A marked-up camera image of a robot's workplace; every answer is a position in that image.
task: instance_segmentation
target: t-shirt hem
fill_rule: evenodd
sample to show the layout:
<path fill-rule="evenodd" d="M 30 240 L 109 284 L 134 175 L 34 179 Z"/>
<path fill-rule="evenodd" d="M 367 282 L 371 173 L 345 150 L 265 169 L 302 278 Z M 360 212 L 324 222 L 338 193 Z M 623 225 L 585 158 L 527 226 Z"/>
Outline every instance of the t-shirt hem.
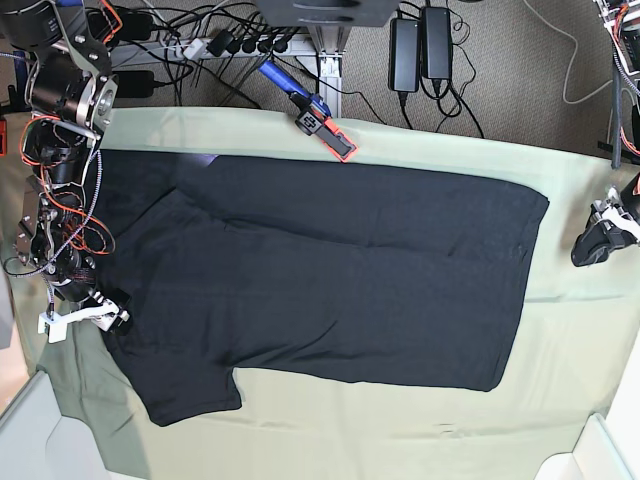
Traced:
<path fill-rule="evenodd" d="M 185 420 L 190 417 L 202 415 L 205 413 L 223 412 L 230 410 L 238 410 L 242 407 L 242 400 L 239 396 L 218 402 L 205 402 L 180 408 L 162 415 L 151 415 L 149 418 L 159 427 L 166 427 Z"/>

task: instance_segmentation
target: black power brick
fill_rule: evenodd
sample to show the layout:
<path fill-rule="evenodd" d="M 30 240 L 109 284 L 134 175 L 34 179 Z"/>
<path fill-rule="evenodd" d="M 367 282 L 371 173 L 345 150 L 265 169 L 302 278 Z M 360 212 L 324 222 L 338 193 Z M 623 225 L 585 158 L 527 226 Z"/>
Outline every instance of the black power brick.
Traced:
<path fill-rule="evenodd" d="M 418 91 L 418 22 L 391 20 L 389 45 L 389 89 L 396 92 Z"/>
<path fill-rule="evenodd" d="M 118 98 L 149 98 L 160 87 L 151 70 L 121 70 L 118 75 Z"/>
<path fill-rule="evenodd" d="M 151 38 L 157 30 L 153 23 L 153 15 L 149 12 L 116 8 L 122 20 L 122 28 L 115 34 L 114 40 L 133 40 L 143 42 Z M 87 15 L 89 30 L 95 38 L 104 38 L 111 31 L 107 19 L 100 11 L 91 11 Z"/>
<path fill-rule="evenodd" d="M 425 7 L 420 16 L 422 37 L 422 76 L 432 80 L 451 80 L 453 40 L 448 8 Z"/>

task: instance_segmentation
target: black t-shirt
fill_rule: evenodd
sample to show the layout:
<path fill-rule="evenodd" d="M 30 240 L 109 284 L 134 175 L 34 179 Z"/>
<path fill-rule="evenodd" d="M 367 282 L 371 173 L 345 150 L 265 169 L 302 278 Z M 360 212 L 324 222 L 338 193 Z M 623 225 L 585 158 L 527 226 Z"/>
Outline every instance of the black t-shirt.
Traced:
<path fill-rule="evenodd" d="M 133 321 L 104 340 L 156 424 L 240 408 L 234 367 L 499 384 L 539 193 L 392 167 L 104 153 L 96 214 L 118 246 L 99 274 L 132 296 Z"/>

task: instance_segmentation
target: green tablecloth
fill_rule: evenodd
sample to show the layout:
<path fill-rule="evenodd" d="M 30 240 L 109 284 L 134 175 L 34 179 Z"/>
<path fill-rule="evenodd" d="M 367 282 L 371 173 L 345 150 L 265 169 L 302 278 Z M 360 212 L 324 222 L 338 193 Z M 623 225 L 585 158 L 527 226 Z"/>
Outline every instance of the green tablecloth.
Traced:
<path fill-rule="evenodd" d="M 3 258 L 29 174 L 15 154 L 25 120 L 11 117 L 14 153 L 0 160 Z M 625 185 L 634 169 L 614 173 L 606 161 L 571 153 L 339 124 L 360 145 L 354 162 L 501 178 L 550 200 L 500 386 L 480 393 L 236 370 L 241 410 L 159 428 L 97 328 L 75 324 L 65 342 L 46 345 L 36 334 L 46 304 L 41 280 L 12 280 L 31 371 L 49 373 L 63 414 L 92 428 L 108 469 L 167 480 L 531 480 L 547 457 L 572 450 L 590 413 L 606 414 L 640 324 L 640 252 L 577 269 L 569 251 L 590 202 L 610 183 Z M 103 148 L 335 161 L 283 114 L 226 108 L 119 110 Z"/>

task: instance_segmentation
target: t-shirt sleeve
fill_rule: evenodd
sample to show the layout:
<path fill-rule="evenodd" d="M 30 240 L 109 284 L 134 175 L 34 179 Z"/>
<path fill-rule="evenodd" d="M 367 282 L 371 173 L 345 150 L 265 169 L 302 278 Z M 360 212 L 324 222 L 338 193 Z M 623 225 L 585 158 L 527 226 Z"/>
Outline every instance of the t-shirt sleeve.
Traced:
<path fill-rule="evenodd" d="M 135 358 L 111 350 L 147 408 L 153 423 L 166 427 L 203 413 L 237 410 L 242 406 L 233 369 L 207 364 L 189 352 L 136 350 Z"/>

